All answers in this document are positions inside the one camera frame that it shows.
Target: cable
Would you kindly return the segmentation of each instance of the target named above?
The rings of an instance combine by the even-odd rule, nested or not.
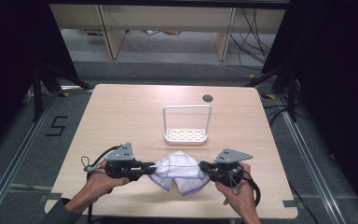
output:
[[[266,105],[266,106],[263,106],[263,108],[267,109],[267,108],[282,107],[282,106],[287,106],[287,105]]]
[[[274,122],[274,120],[275,120],[283,111],[287,110],[287,108],[288,108],[288,106],[286,106],[285,108],[282,108],[282,109],[279,109],[279,110],[276,111],[277,113],[276,113],[276,114],[272,117],[272,119],[268,122],[269,127],[272,126],[272,123]]]
[[[270,49],[270,48],[266,44],[264,44],[264,42],[258,36],[258,28],[257,28],[257,21],[256,21],[257,9],[254,8],[254,19],[252,21],[252,24],[249,22],[248,17],[246,16],[246,13],[245,13],[244,9],[242,9],[242,13],[243,13],[243,16],[245,17],[246,22],[248,23],[248,26],[249,26],[249,32],[248,32],[248,35],[246,36],[246,38],[244,39],[244,41],[246,41],[246,39],[249,36],[249,34],[252,33],[254,38],[255,38],[255,40],[256,40],[256,42],[257,42],[257,44],[258,44],[258,48],[253,46],[253,45],[250,45],[248,42],[246,42],[246,43],[249,46],[252,46],[255,49],[259,49],[261,51],[261,54],[263,55],[264,59],[267,59],[266,51],[263,50],[263,47],[261,45],[264,45],[268,49]]]
[[[230,184],[230,187],[231,187],[231,190],[234,190],[233,186],[232,186],[232,183],[234,182],[234,184],[236,184],[236,186],[238,186],[239,183],[237,183],[234,179],[234,176],[242,179],[242,180],[245,180],[246,182],[248,182],[252,188],[254,189],[255,191],[255,206],[257,207],[258,204],[260,203],[260,199],[261,199],[261,191],[260,191],[260,188],[257,186],[257,184],[255,183],[255,181],[253,180],[251,174],[249,174],[249,172],[241,169],[243,172],[245,172],[249,178],[243,176],[243,175],[238,175],[236,173],[233,173],[233,172],[229,172],[228,173],[228,177],[229,177],[229,184]]]
[[[243,41],[246,41],[246,39],[247,39],[247,37],[243,37],[242,34],[240,34],[240,37],[242,38]],[[260,48],[251,45],[251,44],[250,44],[249,42],[247,42],[247,41],[246,41],[246,44],[248,44],[249,47],[251,47],[251,48],[253,48],[253,49],[258,49],[258,50],[260,50]]]
[[[118,149],[118,148],[121,147],[121,146],[122,146],[122,145],[116,146],[116,147],[110,147],[110,148],[107,149],[103,154],[101,154],[101,155],[98,157],[98,159],[95,160],[95,162],[94,162],[92,165],[87,165],[87,167],[94,167],[94,166],[96,166],[97,163],[98,163],[108,152],[111,152],[111,151],[113,151],[113,150],[116,150],[116,149]],[[92,174],[87,173],[87,179],[89,179],[89,177],[90,177],[91,175],[92,175]],[[92,220],[92,203],[89,205],[89,211],[88,211],[88,213],[87,213],[87,222],[88,222],[88,224],[91,224],[91,223],[95,222],[95,220]]]
[[[249,51],[248,49],[245,49],[243,47],[243,44],[245,42],[243,42],[241,45],[237,42],[237,40],[234,38],[234,36],[232,36],[232,34],[230,34],[231,39],[234,41],[234,43],[237,45],[237,47],[240,49],[240,52],[243,51],[246,54],[248,54],[249,56],[251,56],[252,58],[256,59],[257,61],[259,61],[260,63],[264,63],[265,61],[259,57],[257,57],[254,53],[252,53],[251,51]]]
[[[277,109],[277,110],[272,111],[271,113],[267,114],[267,118],[268,118],[269,116],[271,116],[271,115],[277,113],[278,111],[281,111],[281,110],[282,110],[282,109],[279,108],[279,109]]]
[[[241,61],[241,49],[240,51],[238,51],[238,61],[240,62],[240,64],[245,67],[245,68],[249,68],[249,69],[254,69],[254,70],[258,70],[258,71],[261,71],[261,68],[257,68],[257,67],[251,67],[251,66],[248,66],[248,65],[245,65],[242,63]]]
[[[316,219],[316,216],[310,211],[310,209],[308,208],[307,204],[304,202],[304,200],[302,199],[300,194],[297,192],[297,190],[293,187],[293,185],[290,182],[289,182],[289,186],[290,186],[290,189],[292,189],[295,192],[295,194],[297,195],[297,197],[301,201],[301,203],[304,205],[304,207],[307,209],[308,213],[310,213],[310,216],[312,217],[313,221],[316,224],[319,224],[318,220]]]

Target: gray floor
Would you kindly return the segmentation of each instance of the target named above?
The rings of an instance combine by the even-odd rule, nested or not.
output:
[[[90,36],[81,30],[62,30],[62,35],[79,76],[90,84],[103,82],[181,85],[188,84],[191,79],[193,85],[218,83],[222,86],[241,86],[249,82],[250,75],[259,76],[260,74],[258,70],[244,68],[241,63],[247,66],[258,66],[258,68],[262,65],[245,55],[241,55],[240,63],[238,48],[232,40],[227,50],[226,60],[219,62],[213,34],[207,33],[183,32],[179,35],[166,35],[160,32],[147,35],[143,31],[129,31],[126,33],[118,57],[113,61],[108,59],[101,36]],[[233,36],[241,40],[238,34],[233,34]],[[271,45],[274,39],[274,35],[261,35],[260,37],[267,45]],[[251,50],[261,57],[259,51]],[[201,65],[202,75],[200,76],[203,77],[197,77]],[[273,78],[260,84],[257,87],[260,94],[270,94],[272,82]],[[62,84],[71,85],[65,80],[62,80]],[[43,217],[45,197],[54,184],[55,176],[61,168],[89,98],[90,93],[71,93],[68,97],[57,97],[54,100],[26,159],[2,201],[0,223],[36,223]],[[276,105],[277,101],[262,99],[262,103],[264,106]],[[266,115],[275,109],[266,108]],[[298,128],[306,139],[311,154],[317,161],[343,216],[347,223],[358,223],[358,199],[355,193],[337,164],[326,157],[328,148],[306,109],[298,107],[296,112]],[[68,117],[60,120],[60,124],[66,127],[65,131],[61,137],[48,137],[47,133],[57,131],[50,128],[57,116]],[[0,178],[21,145],[22,138],[31,127],[32,117],[33,102],[31,101],[24,104],[18,116],[14,118],[11,126],[2,136]],[[319,223],[332,223],[283,116],[277,117],[271,130],[289,182],[299,192]],[[313,223],[304,204],[296,195],[295,198],[299,211],[297,218],[293,220],[263,219],[262,222]],[[78,223],[86,223],[85,218],[79,220]]]

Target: sleeve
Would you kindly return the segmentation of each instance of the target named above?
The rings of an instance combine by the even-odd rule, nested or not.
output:
[[[80,218],[81,214],[74,213],[65,208],[71,200],[61,198],[43,218],[42,224],[73,224]]]

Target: wire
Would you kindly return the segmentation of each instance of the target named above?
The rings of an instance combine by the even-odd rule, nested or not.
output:
[[[290,182],[289,182],[289,186],[295,192],[295,194],[297,195],[297,197],[301,201],[301,203],[304,205],[304,207],[307,209],[308,213],[310,213],[310,216],[312,217],[313,221],[316,224],[319,224],[318,220],[316,219],[316,216],[310,211],[310,209],[308,208],[307,204],[304,202],[304,200],[302,199],[300,194],[297,192],[297,190],[293,187],[293,185]]]
[[[267,109],[267,108],[282,107],[282,106],[287,106],[287,105],[266,105],[266,106],[263,106],[263,108]]]
[[[109,149],[107,149],[103,154],[101,154],[101,155],[98,157],[97,160],[95,160],[95,162],[91,165],[91,167],[96,166],[97,163],[98,163],[108,152],[113,151],[113,150],[116,150],[116,149],[118,149],[118,148],[121,147],[121,146],[122,146],[122,145],[116,146],[116,147],[110,147]],[[92,203],[89,205],[89,211],[88,211],[88,213],[87,213],[87,221],[88,221],[88,224],[91,224],[91,223],[93,223],[93,222],[95,221],[95,220],[94,220],[94,221],[92,220]]]
[[[252,186],[252,188],[254,189],[254,191],[255,191],[255,206],[257,207],[258,206],[258,204],[260,203],[260,199],[261,199],[261,191],[260,191],[260,188],[257,186],[257,184],[255,183],[255,181],[253,180],[253,178],[252,178],[252,176],[251,176],[251,174],[249,173],[249,172],[247,172],[247,171],[245,171],[245,170],[243,170],[243,169],[241,169],[244,173],[246,173],[248,176],[249,176],[249,178],[248,177],[245,177],[245,176],[243,176],[243,175],[238,175],[238,174],[233,174],[232,173],[232,175],[234,175],[234,176],[236,176],[236,177],[239,177],[239,178],[241,178],[242,180],[245,180],[246,182],[248,182],[251,186]]]
[[[281,110],[282,110],[282,109],[279,108],[279,109],[277,109],[277,110],[272,111],[271,113],[267,114],[267,118],[268,118],[269,116],[271,116],[271,115],[277,113],[278,111],[281,111]]]
[[[237,181],[235,181],[234,179],[234,174],[232,171],[228,171],[228,182],[229,182],[229,187],[231,188],[231,192],[232,194],[234,194],[235,196],[238,196],[240,193],[235,193],[234,192],[234,189],[238,189],[237,186],[240,184],[240,183],[237,183]]]
[[[250,44],[249,42],[247,42],[247,40],[246,40],[247,38],[246,38],[246,37],[243,37],[242,34],[240,34],[240,37],[242,38],[243,41],[246,41],[246,44],[247,44],[249,47],[251,47],[251,48],[253,48],[253,49],[258,49],[258,50],[260,50],[260,48],[258,48],[258,47],[256,47],[256,46]]]
[[[243,47],[243,44],[245,42],[242,42],[242,44],[239,44],[237,42],[237,40],[234,38],[234,36],[232,36],[232,34],[230,34],[231,39],[234,41],[234,43],[237,45],[237,47],[240,49],[240,52],[243,51],[246,54],[248,54],[249,56],[251,56],[252,58],[256,59],[257,61],[259,61],[260,63],[264,63],[265,61],[259,57],[257,57],[257,55],[255,55],[254,53],[252,53],[251,51],[249,51],[248,49]]]
[[[282,108],[282,109],[279,109],[279,110],[276,111],[277,113],[276,113],[276,114],[272,117],[272,119],[268,122],[269,127],[272,126],[272,123],[274,122],[274,120],[275,120],[283,111],[287,110],[287,108],[288,108],[288,106],[286,106],[285,108]]]
[[[268,53],[268,52],[265,51],[261,45],[265,46],[267,49],[270,49],[270,48],[266,44],[264,44],[264,42],[260,39],[260,37],[258,35],[258,28],[257,28],[257,21],[256,21],[257,9],[254,8],[254,18],[253,18],[252,24],[249,22],[244,8],[242,9],[242,13],[243,13],[243,16],[246,19],[246,22],[248,23],[248,26],[249,26],[249,32],[248,32],[248,35],[246,36],[246,38],[244,39],[244,41],[246,42],[247,37],[249,36],[250,33],[252,33],[252,35],[254,36],[254,38],[258,44],[258,48],[249,44],[248,42],[246,42],[246,43],[255,49],[259,49],[261,51],[261,54],[263,55],[264,59],[267,59],[266,53]]]

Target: wooden table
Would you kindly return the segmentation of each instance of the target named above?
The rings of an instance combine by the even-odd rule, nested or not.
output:
[[[213,97],[210,103],[203,96]],[[209,138],[197,147],[171,146],[164,141],[162,109],[165,105],[212,106]],[[172,115],[170,125],[206,121],[202,113]],[[132,143],[137,161],[159,161],[175,151],[183,151],[197,161],[209,161],[226,147],[254,155],[247,161],[261,189],[257,206],[261,218],[295,218],[281,159],[258,93],[253,88],[155,86],[155,85],[98,85],[77,128],[52,189],[62,197],[72,198],[85,184],[86,173],[82,156],[93,162],[112,146]],[[117,217],[199,217],[236,218],[231,207],[222,205],[224,196],[214,183],[201,191],[182,197],[172,182],[171,191],[154,184],[148,176],[139,181],[115,188],[93,206],[93,214]],[[56,200],[48,200],[48,211]]]

